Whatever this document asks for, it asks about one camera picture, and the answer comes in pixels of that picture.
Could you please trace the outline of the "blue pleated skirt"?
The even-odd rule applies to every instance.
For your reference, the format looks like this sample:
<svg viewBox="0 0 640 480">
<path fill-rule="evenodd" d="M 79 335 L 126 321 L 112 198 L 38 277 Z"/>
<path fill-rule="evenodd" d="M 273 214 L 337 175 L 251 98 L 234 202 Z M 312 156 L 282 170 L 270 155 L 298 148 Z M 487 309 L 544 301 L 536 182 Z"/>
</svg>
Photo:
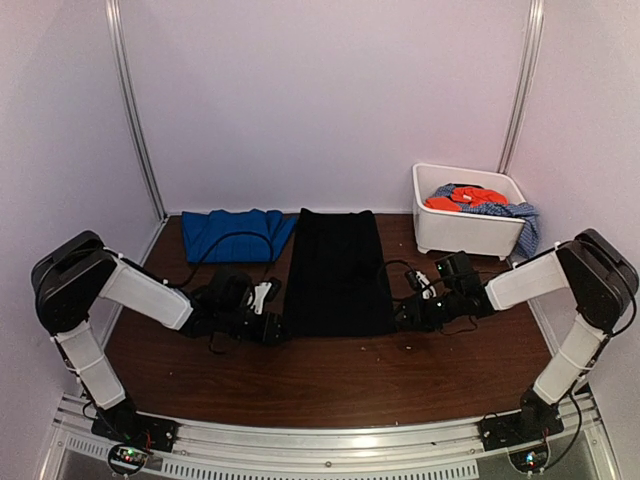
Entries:
<svg viewBox="0 0 640 480">
<path fill-rule="evenodd" d="M 191 264 L 271 263 L 281 255 L 297 217 L 279 210 L 183 212 L 181 230 Z"/>
</svg>

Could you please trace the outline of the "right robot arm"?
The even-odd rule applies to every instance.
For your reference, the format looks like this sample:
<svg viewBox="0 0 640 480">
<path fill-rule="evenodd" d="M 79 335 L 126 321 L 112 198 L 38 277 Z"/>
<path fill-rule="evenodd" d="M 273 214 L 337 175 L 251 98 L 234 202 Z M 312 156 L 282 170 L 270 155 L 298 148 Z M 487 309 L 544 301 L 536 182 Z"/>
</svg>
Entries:
<svg viewBox="0 0 640 480">
<path fill-rule="evenodd" d="M 495 276 L 475 269 L 464 251 L 435 263 L 437 278 L 411 269 L 412 295 L 398 300 L 398 329 L 442 332 L 460 317 L 483 319 L 513 307 L 563 303 L 566 334 L 549 363 L 526 389 L 517 411 L 490 414 L 478 424 L 487 450 L 540 440 L 562 432 L 559 406 L 595 367 L 607 344 L 624 332 L 619 321 L 636 315 L 639 275 L 597 230 L 573 239 Z"/>
</svg>

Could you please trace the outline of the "black garment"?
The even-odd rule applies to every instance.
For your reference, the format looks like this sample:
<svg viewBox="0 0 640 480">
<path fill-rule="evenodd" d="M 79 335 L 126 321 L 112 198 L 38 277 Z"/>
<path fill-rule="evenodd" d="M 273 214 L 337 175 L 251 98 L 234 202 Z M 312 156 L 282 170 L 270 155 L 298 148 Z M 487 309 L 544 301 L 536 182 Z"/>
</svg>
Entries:
<svg viewBox="0 0 640 480">
<path fill-rule="evenodd" d="M 294 337 L 373 337 L 396 331 L 374 214 L 303 208 L 283 305 Z"/>
</svg>

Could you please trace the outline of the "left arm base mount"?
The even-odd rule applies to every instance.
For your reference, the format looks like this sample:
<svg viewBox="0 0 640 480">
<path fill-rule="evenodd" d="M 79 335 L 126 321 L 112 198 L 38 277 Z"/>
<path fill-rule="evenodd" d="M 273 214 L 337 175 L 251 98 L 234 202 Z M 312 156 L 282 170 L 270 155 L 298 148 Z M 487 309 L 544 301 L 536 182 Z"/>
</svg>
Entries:
<svg viewBox="0 0 640 480">
<path fill-rule="evenodd" d="M 113 473 L 124 478 L 143 470 L 156 453 L 171 453 L 177 432 L 175 421 L 131 411 L 98 410 L 91 426 L 92 434 L 115 442 L 106 461 Z"/>
</svg>

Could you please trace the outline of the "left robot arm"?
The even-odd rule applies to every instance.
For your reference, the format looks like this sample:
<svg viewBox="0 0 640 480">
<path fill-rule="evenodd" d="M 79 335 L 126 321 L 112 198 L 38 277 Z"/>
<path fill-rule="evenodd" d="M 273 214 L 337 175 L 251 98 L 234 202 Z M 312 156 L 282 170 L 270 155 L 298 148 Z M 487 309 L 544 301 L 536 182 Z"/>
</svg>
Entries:
<svg viewBox="0 0 640 480">
<path fill-rule="evenodd" d="M 85 230 L 43 257 L 31 271 L 36 316 L 67 368 L 84 388 L 98 422 L 123 444 L 144 433 L 144 417 L 124 386 L 92 325 L 102 303 L 130 310 L 187 338 L 223 334 L 261 345 L 287 338 L 282 316 L 268 305 L 276 278 L 261 282 L 221 267 L 194 289 L 162 279 Z"/>
</svg>

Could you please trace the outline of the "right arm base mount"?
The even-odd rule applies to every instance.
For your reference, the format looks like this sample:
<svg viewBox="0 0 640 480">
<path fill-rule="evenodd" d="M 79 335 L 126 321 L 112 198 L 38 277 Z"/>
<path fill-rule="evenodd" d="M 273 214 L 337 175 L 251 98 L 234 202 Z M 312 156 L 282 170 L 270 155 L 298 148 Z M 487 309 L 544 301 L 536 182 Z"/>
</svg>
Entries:
<svg viewBox="0 0 640 480">
<path fill-rule="evenodd" d="M 549 439 L 564 431 L 557 413 L 542 422 L 528 418 L 524 412 L 491 412 L 477 422 L 485 452 L 505 450 L 511 466 L 521 474 L 542 473 L 551 461 Z"/>
</svg>

